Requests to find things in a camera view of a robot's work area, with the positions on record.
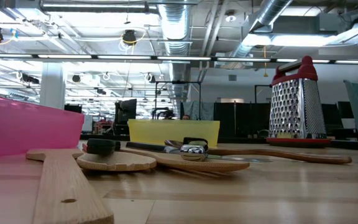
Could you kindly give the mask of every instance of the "metal grater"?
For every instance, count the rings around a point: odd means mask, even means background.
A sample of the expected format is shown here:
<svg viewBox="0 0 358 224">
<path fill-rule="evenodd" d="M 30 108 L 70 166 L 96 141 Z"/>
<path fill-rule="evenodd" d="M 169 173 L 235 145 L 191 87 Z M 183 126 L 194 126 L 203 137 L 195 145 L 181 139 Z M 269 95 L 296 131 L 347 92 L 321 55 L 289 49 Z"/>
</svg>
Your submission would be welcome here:
<svg viewBox="0 0 358 224">
<path fill-rule="evenodd" d="M 298 69 L 297 74 L 285 75 L 295 69 Z M 309 56 L 276 69 L 268 141 L 327 139 L 317 80 Z"/>
</svg>

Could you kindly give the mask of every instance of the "desk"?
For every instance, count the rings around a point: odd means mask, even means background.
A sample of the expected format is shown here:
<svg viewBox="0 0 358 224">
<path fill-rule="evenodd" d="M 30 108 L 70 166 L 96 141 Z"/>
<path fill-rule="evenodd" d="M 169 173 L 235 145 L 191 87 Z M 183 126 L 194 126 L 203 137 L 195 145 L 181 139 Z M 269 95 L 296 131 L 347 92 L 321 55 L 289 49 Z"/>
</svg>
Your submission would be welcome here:
<svg viewBox="0 0 358 224">
<path fill-rule="evenodd" d="M 263 144 L 222 147 L 274 148 Z M 358 151 L 286 149 L 352 156 L 351 165 L 274 158 L 231 173 L 158 167 L 84 171 L 120 223 L 358 223 Z M 0 157 L 0 223 L 31 223 L 42 163 Z"/>
</svg>

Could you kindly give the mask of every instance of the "wooden spatula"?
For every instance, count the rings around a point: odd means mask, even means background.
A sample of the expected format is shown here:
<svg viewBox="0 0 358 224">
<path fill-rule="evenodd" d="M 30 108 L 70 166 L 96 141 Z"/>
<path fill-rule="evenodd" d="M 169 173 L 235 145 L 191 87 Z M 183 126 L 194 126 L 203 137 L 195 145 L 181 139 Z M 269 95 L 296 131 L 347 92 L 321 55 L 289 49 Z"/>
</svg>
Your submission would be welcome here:
<svg viewBox="0 0 358 224">
<path fill-rule="evenodd" d="M 181 147 L 183 143 L 180 141 L 166 140 L 165 145 L 173 147 Z M 294 159 L 298 161 L 323 163 L 323 164 L 348 164 L 352 162 L 349 156 L 321 156 L 315 154 L 301 154 L 295 152 L 286 152 L 273 149 L 208 149 L 208 154 L 217 156 L 229 155 L 263 155 L 274 156 L 286 159 Z"/>
<path fill-rule="evenodd" d="M 27 159 L 43 161 L 33 223 L 114 223 L 75 158 L 78 149 L 30 150 Z"/>
<path fill-rule="evenodd" d="M 142 156 L 149 156 L 157 160 L 158 164 L 177 169 L 210 171 L 210 172 L 227 172 L 242 170 L 249 167 L 249 162 L 225 161 L 220 159 L 206 159 L 204 162 L 186 161 L 178 154 L 167 154 L 161 152 L 150 152 L 145 150 L 121 148 L 122 152 L 130 152 Z"/>
</svg>

